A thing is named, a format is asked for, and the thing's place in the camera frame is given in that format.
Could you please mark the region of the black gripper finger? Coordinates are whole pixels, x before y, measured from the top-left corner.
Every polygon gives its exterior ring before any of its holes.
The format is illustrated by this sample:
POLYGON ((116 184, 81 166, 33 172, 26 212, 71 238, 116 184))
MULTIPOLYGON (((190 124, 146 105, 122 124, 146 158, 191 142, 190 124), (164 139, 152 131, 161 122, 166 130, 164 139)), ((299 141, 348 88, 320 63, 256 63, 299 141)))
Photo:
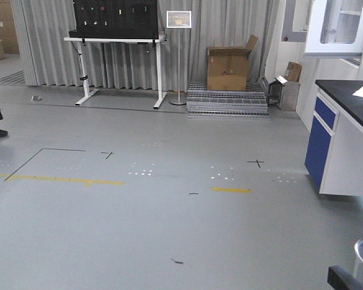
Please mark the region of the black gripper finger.
POLYGON ((328 268, 327 283, 337 290, 363 290, 363 284, 339 265, 328 268))

